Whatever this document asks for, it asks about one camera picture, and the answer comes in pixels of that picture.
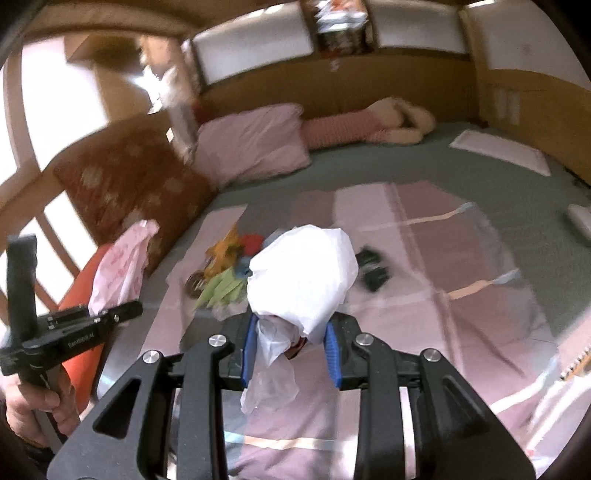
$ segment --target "yellow toy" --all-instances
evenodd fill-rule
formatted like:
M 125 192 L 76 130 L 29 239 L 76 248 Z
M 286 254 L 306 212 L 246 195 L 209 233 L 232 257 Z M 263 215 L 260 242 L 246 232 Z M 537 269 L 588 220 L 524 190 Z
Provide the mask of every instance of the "yellow toy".
M 205 281 L 209 281 L 224 270 L 232 268 L 238 261 L 238 256 L 242 248 L 243 245 L 238 236 L 238 228 L 234 224 L 222 240 L 207 249 L 206 254 L 211 260 L 203 272 Z

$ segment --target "pink pillow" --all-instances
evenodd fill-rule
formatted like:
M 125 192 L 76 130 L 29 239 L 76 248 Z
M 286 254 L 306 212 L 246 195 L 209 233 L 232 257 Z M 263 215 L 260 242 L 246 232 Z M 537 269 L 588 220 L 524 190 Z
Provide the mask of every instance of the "pink pillow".
M 193 164 L 218 188 L 261 180 L 310 165 L 295 103 L 234 113 L 201 126 Z

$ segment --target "red object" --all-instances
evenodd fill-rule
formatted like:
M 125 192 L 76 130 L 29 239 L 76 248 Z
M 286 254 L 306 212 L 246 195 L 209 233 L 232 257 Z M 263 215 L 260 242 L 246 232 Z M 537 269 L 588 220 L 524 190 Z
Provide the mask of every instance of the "red object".
M 109 248 L 111 248 L 111 244 L 103 245 L 92 255 L 61 301 L 60 310 L 80 304 L 88 304 L 90 295 L 92 295 L 92 284 L 95 280 L 96 271 Z M 83 412 L 88 406 L 102 351 L 103 345 L 95 346 L 92 350 L 76 355 L 63 363 L 68 375 L 70 375 L 70 381 L 76 389 L 76 406 L 79 413 Z
M 265 237 L 258 233 L 249 233 L 240 237 L 240 243 L 244 245 L 244 255 L 247 257 L 254 257 L 262 250 L 262 243 Z

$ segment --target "orange cushion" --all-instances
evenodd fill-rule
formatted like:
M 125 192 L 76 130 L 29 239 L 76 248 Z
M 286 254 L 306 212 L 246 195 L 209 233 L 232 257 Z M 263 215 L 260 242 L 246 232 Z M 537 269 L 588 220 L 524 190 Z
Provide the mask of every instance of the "orange cushion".
M 109 248 L 111 248 L 110 244 L 103 245 L 92 255 L 92 258 L 76 277 L 74 283 L 61 301 L 59 305 L 60 310 L 80 304 L 88 304 L 90 295 L 92 294 L 92 284 L 95 280 L 96 271 Z M 103 345 L 99 345 L 63 363 L 68 375 L 70 375 L 72 385 L 76 389 L 78 412 L 83 412 L 88 406 L 92 384 L 95 380 L 96 370 L 99 368 L 102 351 Z

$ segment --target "pink plastic bag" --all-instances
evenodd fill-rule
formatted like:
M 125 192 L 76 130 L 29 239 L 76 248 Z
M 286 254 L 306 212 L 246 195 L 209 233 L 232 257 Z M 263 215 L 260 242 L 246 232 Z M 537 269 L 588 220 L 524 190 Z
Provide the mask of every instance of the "pink plastic bag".
M 154 220 L 140 220 L 121 235 L 103 257 L 88 303 L 91 315 L 137 300 L 148 263 L 148 243 L 159 230 Z

